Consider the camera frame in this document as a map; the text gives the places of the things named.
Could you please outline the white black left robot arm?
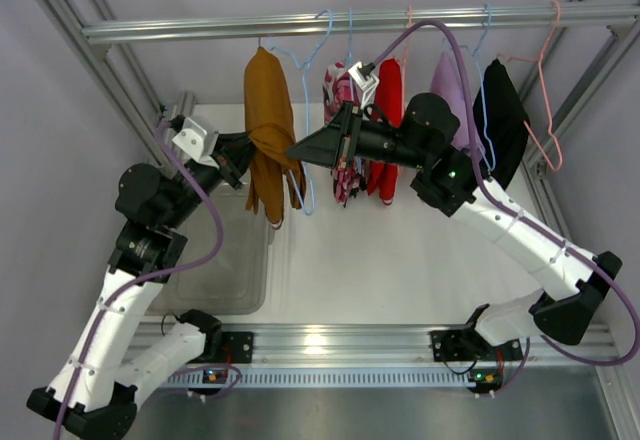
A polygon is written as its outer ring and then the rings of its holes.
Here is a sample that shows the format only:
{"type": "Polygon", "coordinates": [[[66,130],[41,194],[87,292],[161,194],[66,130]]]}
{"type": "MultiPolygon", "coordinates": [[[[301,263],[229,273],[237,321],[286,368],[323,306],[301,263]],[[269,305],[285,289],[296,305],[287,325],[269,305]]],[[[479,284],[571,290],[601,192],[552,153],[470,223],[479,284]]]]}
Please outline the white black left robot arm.
{"type": "Polygon", "coordinates": [[[61,371],[34,389],[27,407],[79,439],[121,439],[145,401],[183,366],[195,362],[218,372],[231,355],[221,322],[191,309],[131,362],[123,360],[152,301],[177,273],[213,260],[223,244],[223,225],[210,198],[221,183],[239,189],[256,152],[246,133],[223,134],[209,155],[212,165],[169,157],[177,173],[138,163],[118,182],[115,208],[126,219],[109,258],[94,310],[61,371]],[[215,225],[212,250],[185,264],[187,244],[178,227],[205,205],[215,225]]]}

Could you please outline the brown trousers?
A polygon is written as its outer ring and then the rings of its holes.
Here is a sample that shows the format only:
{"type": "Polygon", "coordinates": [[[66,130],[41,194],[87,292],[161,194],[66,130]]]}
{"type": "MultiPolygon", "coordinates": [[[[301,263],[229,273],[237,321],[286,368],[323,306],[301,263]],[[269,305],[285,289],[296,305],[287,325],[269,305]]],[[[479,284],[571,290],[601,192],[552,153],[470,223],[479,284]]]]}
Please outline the brown trousers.
{"type": "Polygon", "coordinates": [[[244,71],[245,130],[256,147],[250,164],[246,208],[263,210],[271,227],[281,228],[285,203],[301,209],[306,195],[302,164],[286,156],[296,143],[293,110],[279,59],[260,47],[244,71]]]}

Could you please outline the blue hanger with brown trousers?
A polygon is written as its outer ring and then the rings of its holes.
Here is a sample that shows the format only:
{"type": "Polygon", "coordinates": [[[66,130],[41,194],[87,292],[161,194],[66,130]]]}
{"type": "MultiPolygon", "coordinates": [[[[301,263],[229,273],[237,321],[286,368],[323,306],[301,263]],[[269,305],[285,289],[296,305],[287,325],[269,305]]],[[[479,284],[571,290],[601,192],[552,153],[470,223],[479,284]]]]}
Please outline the blue hanger with brown trousers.
{"type": "MultiPolygon", "coordinates": [[[[285,56],[288,56],[292,59],[295,64],[296,69],[300,72],[301,75],[301,85],[303,88],[304,94],[304,114],[305,114],[305,133],[309,135],[311,133],[311,101],[310,101],[310,89],[308,86],[308,74],[313,66],[313,61],[318,54],[319,50],[325,45],[326,41],[329,39],[334,25],[334,12],[331,9],[324,9],[315,15],[315,19],[320,19],[321,17],[326,16],[328,19],[327,27],[325,30],[322,39],[315,45],[312,49],[309,56],[304,60],[300,61],[298,57],[290,50],[284,49],[275,45],[268,37],[259,37],[258,45],[264,47],[266,50],[270,52],[276,52],[285,56]]],[[[310,177],[308,172],[308,164],[306,162],[301,163],[302,173],[305,175],[306,184],[307,184],[307,192],[308,195],[303,197],[301,193],[301,187],[297,180],[294,179],[292,173],[290,173],[290,178],[293,182],[294,191],[299,200],[302,212],[305,216],[312,216],[315,212],[315,188],[313,179],[310,177]]]]}

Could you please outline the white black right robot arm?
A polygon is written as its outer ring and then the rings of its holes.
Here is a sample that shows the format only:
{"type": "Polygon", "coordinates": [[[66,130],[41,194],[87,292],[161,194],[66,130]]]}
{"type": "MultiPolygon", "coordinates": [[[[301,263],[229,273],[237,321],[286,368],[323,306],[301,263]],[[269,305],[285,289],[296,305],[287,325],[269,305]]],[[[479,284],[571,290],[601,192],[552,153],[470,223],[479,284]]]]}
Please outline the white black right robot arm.
{"type": "Polygon", "coordinates": [[[287,157],[334,170],[355,157],[413,168],[411,187],[420,200],[479,231],[538,282],[537,293],[477,307],[457,331],[463,341],[499,346],[543,336],[580,344],[621,259],[574,247],[456,149],[460,121],[442,97],[415,95],[399,126],[370,119],[374,110],[343,103],[328,124],[289,147],[287,157]]]}

